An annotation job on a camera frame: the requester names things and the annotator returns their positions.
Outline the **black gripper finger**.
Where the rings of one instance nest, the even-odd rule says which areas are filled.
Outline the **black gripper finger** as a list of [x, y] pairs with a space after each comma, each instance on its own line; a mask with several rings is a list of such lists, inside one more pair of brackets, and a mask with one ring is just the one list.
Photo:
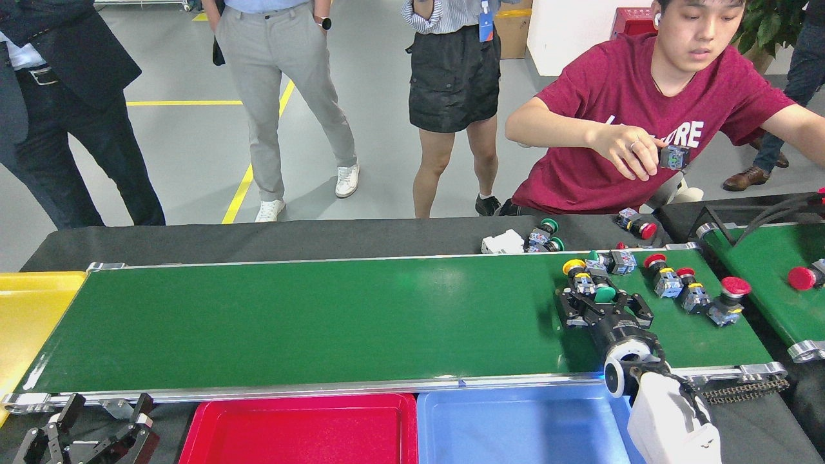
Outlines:
[[70, 428], [77, 421], [86, 399], [82, 394], [71, 394], [59, 414], [53, 415], [47, 425], [30, 429], [18, 448], [14, 463], [70, 463]]
[[142, 393], [135, 405], [125, 399], [101, 400], [101, 405], [115, 419], [127, 419], [127, 424], [99, 441], [97, 463], [148, 463], [160, 441], [148, 417], [154, 408], [152, 396]]

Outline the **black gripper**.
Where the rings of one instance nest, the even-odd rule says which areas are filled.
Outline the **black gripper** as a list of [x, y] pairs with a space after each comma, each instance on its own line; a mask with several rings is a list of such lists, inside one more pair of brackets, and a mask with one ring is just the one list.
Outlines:
[[619, 290], [611, 303], [596, 303], [594, 296], [569, 287], [559, 289], [559, 317], [568, 327], [588, 327], [602, 358], [651, 358], [654, 341], [650, 328], [654, 315], [639, 293]]

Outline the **seated person's right hand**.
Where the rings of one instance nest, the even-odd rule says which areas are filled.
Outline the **seated person's right hand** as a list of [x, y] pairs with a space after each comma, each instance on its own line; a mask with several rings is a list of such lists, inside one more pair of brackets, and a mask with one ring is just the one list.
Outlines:
[[663, 141], [637, 126], [593, 123], [587, 130], [587, 146], [616, 167], [628, 180], [648, 181], [657, 174], [658, 150]]

